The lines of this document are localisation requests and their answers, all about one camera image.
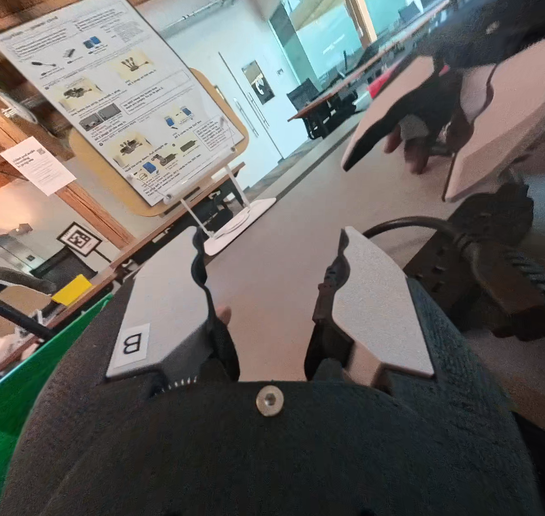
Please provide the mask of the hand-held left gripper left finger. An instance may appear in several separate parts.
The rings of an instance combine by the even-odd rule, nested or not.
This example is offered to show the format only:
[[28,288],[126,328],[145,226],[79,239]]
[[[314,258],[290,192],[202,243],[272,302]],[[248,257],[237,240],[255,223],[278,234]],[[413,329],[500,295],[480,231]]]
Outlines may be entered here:
[[136,272],[108,380],[155,372],[166,382],[194,382],[210,359],[239,380],[234,343],[206,286],[204,255],[203,231],[190,226]]

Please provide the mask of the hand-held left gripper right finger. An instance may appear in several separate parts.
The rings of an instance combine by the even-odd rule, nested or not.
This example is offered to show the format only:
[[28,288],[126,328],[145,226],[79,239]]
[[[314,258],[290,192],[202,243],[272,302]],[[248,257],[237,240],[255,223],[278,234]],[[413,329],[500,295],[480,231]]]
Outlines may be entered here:
[[314,328],[303,364],[308,380],[326,360],[352,383],[376,387],[385,372],[432,379],[429,354],[408,278],[352,226],[341,229],[337,255],[318,285]]

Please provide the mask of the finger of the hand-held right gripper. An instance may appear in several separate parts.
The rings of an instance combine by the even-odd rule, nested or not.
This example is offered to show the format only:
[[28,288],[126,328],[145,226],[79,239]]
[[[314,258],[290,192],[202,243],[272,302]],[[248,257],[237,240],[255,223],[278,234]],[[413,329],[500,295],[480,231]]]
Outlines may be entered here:
[[498,176],[544,131],[544,51],[522,51],[499,64],[489,85],[493,98],[453,158],[445,202]]
[[359,122],[342,157],[350,171],[381,140],[434,146],[460,100],[462,75],[430,56],[407,56],[392,71]]

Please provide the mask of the black power strip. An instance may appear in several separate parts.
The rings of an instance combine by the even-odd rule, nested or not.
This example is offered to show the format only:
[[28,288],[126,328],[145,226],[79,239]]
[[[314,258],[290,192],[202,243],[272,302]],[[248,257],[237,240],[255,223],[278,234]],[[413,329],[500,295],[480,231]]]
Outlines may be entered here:
[[436,233],[404,267],[461,332],[483,329],[497,338],[544,339],[544,314],[505,314],[474,280],[454,240]]

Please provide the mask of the green plastic bin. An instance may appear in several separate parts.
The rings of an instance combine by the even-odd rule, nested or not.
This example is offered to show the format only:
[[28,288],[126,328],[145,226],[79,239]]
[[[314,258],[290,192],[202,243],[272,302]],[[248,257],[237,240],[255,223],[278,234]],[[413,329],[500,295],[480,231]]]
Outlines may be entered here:
[[108,294],[1,378],[1,489],[33,405],[60,360],[111,301]]

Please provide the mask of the brown office desk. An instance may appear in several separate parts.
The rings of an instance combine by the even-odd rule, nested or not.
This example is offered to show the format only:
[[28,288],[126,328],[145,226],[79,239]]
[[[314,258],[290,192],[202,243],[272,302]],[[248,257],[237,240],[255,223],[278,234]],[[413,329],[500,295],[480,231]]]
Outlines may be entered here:
[[367,90],[369,84],[394,64],[400,66],[433,19],[432,13],[421,15],[387,40],[371,44],[364,49],[354,69],[338,77],[288,122],[302,120],[310,139],[324,138],[352,114],[368,108],[372,102]]

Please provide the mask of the black office chair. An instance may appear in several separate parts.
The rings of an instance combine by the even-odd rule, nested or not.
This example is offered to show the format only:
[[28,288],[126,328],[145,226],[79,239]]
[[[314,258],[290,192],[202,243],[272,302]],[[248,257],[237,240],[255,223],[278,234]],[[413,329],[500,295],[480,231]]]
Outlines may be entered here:
[[305,106],[312,103],[321,94],[310,78],[304,80],[298,87],[287,94],[287,98],[296,111],[301,111]]

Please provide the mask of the yellow plastic bin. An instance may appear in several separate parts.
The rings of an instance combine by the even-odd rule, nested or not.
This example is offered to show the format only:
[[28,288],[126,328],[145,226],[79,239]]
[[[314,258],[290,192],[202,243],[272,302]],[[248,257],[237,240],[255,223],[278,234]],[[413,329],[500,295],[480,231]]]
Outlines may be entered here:
[[78,274],[66,286],[54,293],[51,300],[56,304],[69,307],[92,288],[93,284],[83,274]]

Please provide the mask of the black white marker tag sign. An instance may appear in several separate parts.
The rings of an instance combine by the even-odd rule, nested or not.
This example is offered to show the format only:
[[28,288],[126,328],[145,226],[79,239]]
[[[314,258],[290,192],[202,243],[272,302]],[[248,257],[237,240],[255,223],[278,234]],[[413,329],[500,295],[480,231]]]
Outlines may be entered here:
[[112,262],[99,249],[104,242],[103,239],[77,222],[72,222],[71,225],[56,237],[56,240],[82,258],[88,258],[94,254],[106,261],[107,264]]

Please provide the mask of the white board stand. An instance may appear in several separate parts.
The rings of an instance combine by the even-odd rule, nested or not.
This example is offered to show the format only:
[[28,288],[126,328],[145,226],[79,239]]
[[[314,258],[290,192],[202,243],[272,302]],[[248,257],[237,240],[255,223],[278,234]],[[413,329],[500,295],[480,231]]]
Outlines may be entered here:
[[244,190],[236,180],[232,168],[227,162],[222,165],[221,169],[225,170],[228,179],[234,184],[235,190],[238,191],[243,202],[243,209],[228,221],[218,231],[211,231],[204,223],[198,219],[194,212],[194,207],[190,206],[187,200],[184,199],[185,187],[189,181],[185,183],[178,182],[173,185],[166,194],[162,194],[162,201],[165,205],[180,202],[191,217],[196,221],[202,232],[207,236],[204,242],[204,250],[208,256],[215,256],[228,247],[236,238],[238,238],[245,230],[247,230],[257,219],[262,217],[269,209],[275,205],[276,198],[256,199],[250,202]]

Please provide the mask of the white paper notice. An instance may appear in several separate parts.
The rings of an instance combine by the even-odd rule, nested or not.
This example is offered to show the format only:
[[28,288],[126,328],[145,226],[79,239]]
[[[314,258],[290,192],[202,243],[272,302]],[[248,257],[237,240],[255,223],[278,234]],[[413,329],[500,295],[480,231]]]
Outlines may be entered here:
[[6,149],[1,157],[48,197],[77,180],[35,137]]

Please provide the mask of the white instruction board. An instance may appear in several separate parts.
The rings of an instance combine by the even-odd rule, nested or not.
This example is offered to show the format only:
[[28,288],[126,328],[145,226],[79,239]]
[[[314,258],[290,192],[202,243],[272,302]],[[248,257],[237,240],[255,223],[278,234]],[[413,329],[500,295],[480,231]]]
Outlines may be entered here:
[[128,0],[81,0],[1,32],[1,54],[159,213],[242,153],[248,133]]

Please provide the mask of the dark wall sign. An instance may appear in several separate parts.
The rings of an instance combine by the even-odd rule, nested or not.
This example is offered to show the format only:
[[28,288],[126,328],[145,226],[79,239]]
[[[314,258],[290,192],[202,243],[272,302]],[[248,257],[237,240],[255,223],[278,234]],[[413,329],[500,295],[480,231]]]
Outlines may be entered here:
[[276,97],[267,77],[256,60],[252,60],[242,66],[242,73],[248,81],[255,100],[259,105],[265,105]]

